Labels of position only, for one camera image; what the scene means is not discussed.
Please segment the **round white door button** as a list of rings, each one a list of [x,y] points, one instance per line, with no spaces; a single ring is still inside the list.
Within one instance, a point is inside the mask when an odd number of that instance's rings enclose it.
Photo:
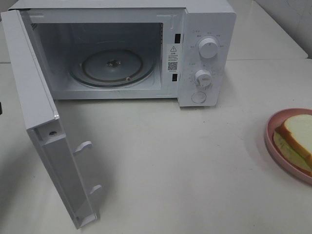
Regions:
[[[200,104],[206,101],[206,94],[204,92],[196,92],[191,97],[192,102]]]

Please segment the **white microwave door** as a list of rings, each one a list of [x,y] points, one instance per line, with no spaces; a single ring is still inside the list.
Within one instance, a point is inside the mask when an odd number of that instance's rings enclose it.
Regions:
[[[26,131],[77,229],[97,219],[91,190],[84,184],[76,156],[92,143],[72,150],[52,98],[48,62],[37,30],[25,11],[1,13]]]

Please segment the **pink round plate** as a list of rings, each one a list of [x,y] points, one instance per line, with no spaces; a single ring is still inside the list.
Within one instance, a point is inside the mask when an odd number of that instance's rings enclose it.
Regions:
[[[273,134],[275,129],[280,126],[286,119],[289,117],[300,115],[300,114],[312,114],[311,109],[306,108],[289,108],[280,110],[274,113],[267,121],[264,133],[265,144],[267,150],[273,160],[288,174],[296,177],[297,179],[306,182],[307,184],[312,184],[312,177],[298,170],[292,164],[290,164],[279,152],[278,148],[276,148],[273,141]]]

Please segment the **sandwich with white bread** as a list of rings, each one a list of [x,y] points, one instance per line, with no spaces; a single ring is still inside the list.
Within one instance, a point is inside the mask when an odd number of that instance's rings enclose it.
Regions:
[[[283,158],[302,173],[312,175],[312,116],[295,115],[275,128],[273,141]]]

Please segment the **glass microwave turntable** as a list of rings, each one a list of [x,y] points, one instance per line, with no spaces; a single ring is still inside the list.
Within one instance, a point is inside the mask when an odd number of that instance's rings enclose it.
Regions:
[[[153,55],[130,49],[105,49],[70,65],[70,75],[78,82],[99,88],[116,88],[137,83],[154,70]]]

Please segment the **upper white power knob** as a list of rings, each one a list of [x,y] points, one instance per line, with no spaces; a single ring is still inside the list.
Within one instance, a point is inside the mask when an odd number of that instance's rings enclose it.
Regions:
[[[211,59],[218,53],[219,42],[215,37],[206,36],[199,40],[199,54],[204,59]]]

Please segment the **white microwave oven body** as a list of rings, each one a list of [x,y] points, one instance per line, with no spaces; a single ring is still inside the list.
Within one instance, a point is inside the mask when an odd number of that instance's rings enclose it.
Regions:
[[[176,98],[181,107],[214,106],[233,34],[236,13],[225,0],[19,0],[9,10],[25,11],[39,26],[48,62],[53,100]],[[198,42],[219,42],[213,58],[202,58]],[[70,75],[70,65],[105,49],[130,49],[153,55],[147,78],[116,88],[92,87]],[[211,72],[198,87],[195,73]],[[192,95],[204,92],[204,103]]]

